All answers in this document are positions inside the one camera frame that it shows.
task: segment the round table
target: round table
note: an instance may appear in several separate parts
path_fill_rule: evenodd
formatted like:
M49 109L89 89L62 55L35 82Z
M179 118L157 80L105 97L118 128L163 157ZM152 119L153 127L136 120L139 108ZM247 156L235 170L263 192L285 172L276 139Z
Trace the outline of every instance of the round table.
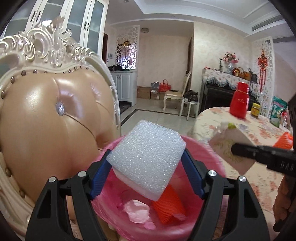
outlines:
M199 114L188 135L199 141L209 141L213 136L214 129L221 122L237 124L256 145L273 146L281 135L288 131L286 128L273 126L266 117L259 116L259 118L255 118L251 116L249 111L246 118L242 120L231 115L229 107L215 107ZM221 157L220 161L224 165L226 177L237 179L239 173ZM262 164L255 163L245 176L259 200L273 240L276 233L273 231L275 219L272 206L283 175L266 169L266 166Z

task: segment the pink flower bouquet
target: pink flower bouquet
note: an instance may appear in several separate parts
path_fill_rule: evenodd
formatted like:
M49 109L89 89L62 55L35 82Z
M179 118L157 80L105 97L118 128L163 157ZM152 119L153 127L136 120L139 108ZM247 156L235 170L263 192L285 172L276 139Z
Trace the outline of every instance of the pink flower bouquet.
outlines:
M224 57L223 60L227 63L233 63L233 64L237 64L239 59L237 59L237 56L235 53L231 53L231 52L227 52Z

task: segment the floor mat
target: floor mat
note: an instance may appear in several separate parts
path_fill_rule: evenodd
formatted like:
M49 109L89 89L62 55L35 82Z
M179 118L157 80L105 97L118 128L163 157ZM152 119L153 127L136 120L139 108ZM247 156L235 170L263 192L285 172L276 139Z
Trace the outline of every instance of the floor mat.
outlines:
M125 112L129 107L131 107L131 102L120 101L119 102L120 114L122 114L123 112Z

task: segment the yellow jar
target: yellow jar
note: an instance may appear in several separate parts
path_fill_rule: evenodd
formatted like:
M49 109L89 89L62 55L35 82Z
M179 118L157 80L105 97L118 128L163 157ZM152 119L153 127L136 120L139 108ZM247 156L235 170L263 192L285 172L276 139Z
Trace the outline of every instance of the yellow jar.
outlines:
M258 117L260 114L260 105L257 103L253 103L251 108L251 115L254 117Z

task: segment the red handbag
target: red handbag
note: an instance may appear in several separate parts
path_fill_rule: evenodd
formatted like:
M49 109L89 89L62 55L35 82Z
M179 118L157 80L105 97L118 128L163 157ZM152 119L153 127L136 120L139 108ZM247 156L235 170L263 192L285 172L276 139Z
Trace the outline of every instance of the red handbag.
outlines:
M162 83L159 84L159 92L166 92L171 90L172 86L168 84L167 80L163 80Z

